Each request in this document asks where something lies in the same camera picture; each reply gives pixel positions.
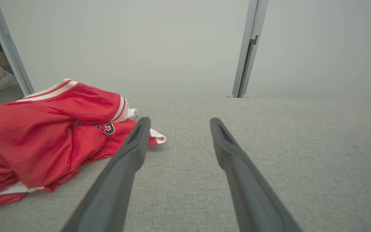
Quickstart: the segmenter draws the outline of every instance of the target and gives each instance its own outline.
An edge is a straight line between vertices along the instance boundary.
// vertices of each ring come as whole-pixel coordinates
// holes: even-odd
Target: door hinge
[[[257,37],[258,37],[258,35],[256,35],[255,39],[250,39],[250,44],[256,45],[257,44]]]

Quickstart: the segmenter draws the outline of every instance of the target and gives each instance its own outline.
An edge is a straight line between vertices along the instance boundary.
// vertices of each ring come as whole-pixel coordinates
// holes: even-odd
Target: red fabric
[[[108,122],[125,107],[119,94],[77,83],[55,95],[65,85],[0,105],[0,191],[22,181],[27,188],[53,192],[81,165],[112,156],[134,128],[136,122],[128,119],[112,123],[109,133]],[[41,96],[49,98],[35,100]],[[149,145],[156,144],[150,137]],[[25,195],[1,195],[0,205]]]

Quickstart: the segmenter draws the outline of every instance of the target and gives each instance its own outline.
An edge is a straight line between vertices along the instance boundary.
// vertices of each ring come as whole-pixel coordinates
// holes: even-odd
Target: white wall
[[[73,78],[125,97],[231,94],[249,0],[0,0],[35,91]]]
[[[246,94],[371,102],[371,0],[270,0]]]

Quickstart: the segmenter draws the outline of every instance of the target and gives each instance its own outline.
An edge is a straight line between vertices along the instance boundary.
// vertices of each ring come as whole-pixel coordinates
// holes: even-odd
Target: gray upholstered surface
[[[305,231],[371,231],[371,106],[307,100],[129,100],[167,142],[134,180],[125,231],[238,231],[214,155],[219,117]],[[0,207],[0,231],[59,231],[107,160],[55,193]]]

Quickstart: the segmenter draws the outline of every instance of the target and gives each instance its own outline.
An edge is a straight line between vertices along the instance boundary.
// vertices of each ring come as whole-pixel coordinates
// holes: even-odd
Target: white sneaker
[[[14,85],[18,85],[18,81],[16,81],[15,75],[5,71],[4,74],[0,76],[0,90]]]

